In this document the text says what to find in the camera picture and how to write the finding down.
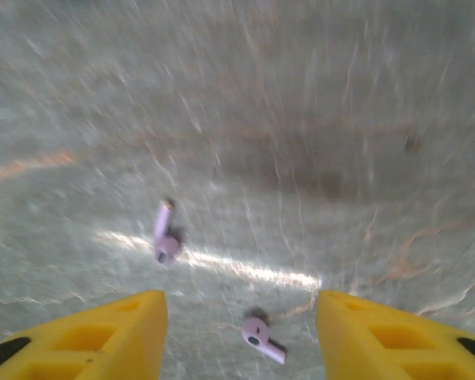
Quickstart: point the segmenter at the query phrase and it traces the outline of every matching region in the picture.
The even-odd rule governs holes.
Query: marble floor
[[[320,289],[475,333],[475,0],[0,0],[0,339],[151,288],[162,379],[323,379]]]

